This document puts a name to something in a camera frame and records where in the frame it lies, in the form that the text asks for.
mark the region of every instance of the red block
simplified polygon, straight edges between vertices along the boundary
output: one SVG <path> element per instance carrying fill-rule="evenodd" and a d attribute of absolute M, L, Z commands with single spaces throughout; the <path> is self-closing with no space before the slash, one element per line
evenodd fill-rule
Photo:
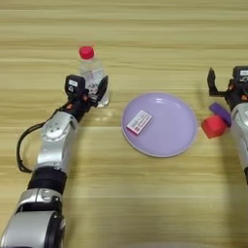
<path fill-rule="evenodd" d="M 207 137 L 211 139 L 223 135 L 227 125 L 219 115 L 213 115 L 204 119 L 201 127 Z"/>

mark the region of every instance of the wood grain surface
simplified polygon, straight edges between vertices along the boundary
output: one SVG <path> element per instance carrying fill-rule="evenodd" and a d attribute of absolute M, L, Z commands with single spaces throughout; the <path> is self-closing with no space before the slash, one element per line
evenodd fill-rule
<path fill-rule="evenodd" d="M 248 192 L 230 132 L 207 139 L 199 128 L 187 152 L 156 159 L 120 128 L 127 103 L 146 92 L 180 97 L 200 126 L 216 100 L 209 67 L 226 89 L 233 67 L 248 64 L 247 12 L 247 0 L 1 1 L 0 232 L 30 178 L 16 167 L 18 137 L 64 103 L 78 48 L 95 45 L 110 104 L 80 126 L 64 194 L 66 247 L 248 247 Z M 39 145 L 39 132 L 25 141 L 27 164 Z"/>

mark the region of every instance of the purple plate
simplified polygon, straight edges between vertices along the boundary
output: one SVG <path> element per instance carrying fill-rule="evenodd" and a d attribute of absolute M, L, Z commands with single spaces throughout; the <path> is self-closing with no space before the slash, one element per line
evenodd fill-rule
<path fill-rule="evenodd" d="M 152 119 L 136 136 L 127 125 L 140 110 L 151 114 Z M 182 153 L 192 144 L 198 130 L 193 111 L 180 99 L 165 93 L 138 96 L 125 108 L 121 125 L 125 138 L 135 149 L 155 157 Z"/>

